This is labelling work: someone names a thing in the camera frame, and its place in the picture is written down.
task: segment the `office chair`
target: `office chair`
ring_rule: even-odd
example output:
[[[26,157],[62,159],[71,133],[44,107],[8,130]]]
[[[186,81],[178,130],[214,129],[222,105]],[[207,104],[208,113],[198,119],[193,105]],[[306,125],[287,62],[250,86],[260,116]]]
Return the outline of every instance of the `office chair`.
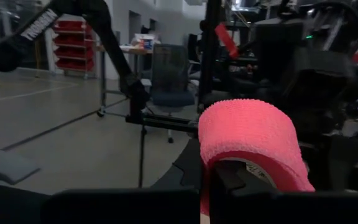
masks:
[[[195,98],[188,90],[189,61],[186,47],[156,44],[152,58],[152,103],[169,116],[185,106],[194,105]],[[168,142],[173,143],[171,130],[168,130]]]

